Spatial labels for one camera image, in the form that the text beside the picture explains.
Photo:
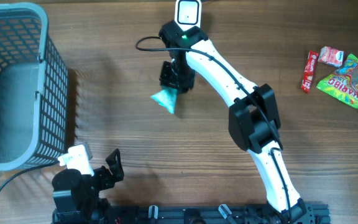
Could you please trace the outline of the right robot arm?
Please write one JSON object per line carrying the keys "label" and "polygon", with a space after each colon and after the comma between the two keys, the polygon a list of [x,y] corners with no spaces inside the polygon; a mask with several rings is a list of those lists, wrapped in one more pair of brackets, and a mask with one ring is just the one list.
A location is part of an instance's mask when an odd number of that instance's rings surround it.
{"label": "right robot arm", "polygon": [[282,158],[277,101],[268,84],[258,86],[239,74],[217,52],[198,26],[183,29],[175,21],[158,34],[172,58],[164,62],[160,84],[175,95],[186,93],[201,75],[229,108],[229,134],[253,158],[267,192],[268,204],[287,223],[306,213]]}

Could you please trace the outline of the red stick packet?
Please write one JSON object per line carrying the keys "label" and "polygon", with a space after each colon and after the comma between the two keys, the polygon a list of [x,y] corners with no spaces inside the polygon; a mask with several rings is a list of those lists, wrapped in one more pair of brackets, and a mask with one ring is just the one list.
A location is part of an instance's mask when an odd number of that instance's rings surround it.
{"label": "red stick packet", "polygon": [[318,57],[319,57],[319,54],[317,52],[309,51],[308,59],[306,62],[306,66],[305,66],[304,73],[303,73],[303,79],[302,79],[302,83],[301,83],[301,89],[305,93],[310,92],[311,84],[312,84],[315,69],[316,69],[316,64],[318,62]]}

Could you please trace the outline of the teal tissue packet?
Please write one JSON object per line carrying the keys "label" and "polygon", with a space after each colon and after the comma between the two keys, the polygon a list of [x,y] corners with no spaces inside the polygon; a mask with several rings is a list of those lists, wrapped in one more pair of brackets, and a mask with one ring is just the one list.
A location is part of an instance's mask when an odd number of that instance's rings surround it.
{"label": "teal tissue packet", "polygon": [[151,99],[156,101],[160,106],[166,108],[169,113],[174,114],[177,95],[177,89],[163,86],[159,92],[151,96]]}

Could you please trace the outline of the small red white box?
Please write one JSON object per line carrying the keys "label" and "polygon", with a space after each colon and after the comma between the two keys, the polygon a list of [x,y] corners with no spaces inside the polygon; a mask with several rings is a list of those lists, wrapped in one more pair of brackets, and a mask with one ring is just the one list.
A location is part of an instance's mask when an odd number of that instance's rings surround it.
{"label": "small red white box", "polygon": [[334,67],[340,67],[344,61],[344,51],[324,46],[319,54],[318,62]]}

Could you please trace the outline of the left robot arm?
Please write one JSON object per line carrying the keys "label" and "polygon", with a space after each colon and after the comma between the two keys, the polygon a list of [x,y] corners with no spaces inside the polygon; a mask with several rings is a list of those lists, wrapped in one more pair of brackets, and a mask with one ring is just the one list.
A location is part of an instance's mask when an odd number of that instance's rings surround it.
{"label": "left robot arm", "polygon": [[56,209],[52,223],[120,223],[112,216],[112,206],[99,193],[111,189],[124,179],[121,154],[115,149],[106,158],[107,167],[101,166],[94,174],[82,174],[76,169],[65,169],[52,180]]}

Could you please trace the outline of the Haribo gummy candy bag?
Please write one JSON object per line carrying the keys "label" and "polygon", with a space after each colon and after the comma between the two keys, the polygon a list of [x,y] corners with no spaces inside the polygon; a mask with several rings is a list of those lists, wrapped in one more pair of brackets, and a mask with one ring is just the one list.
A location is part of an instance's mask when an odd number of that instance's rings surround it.
{"label": "Haribo gummy candy bag", "polygon": [[358,58],[349,54],[344,64],[322,79],[317,89],[358,109]]}

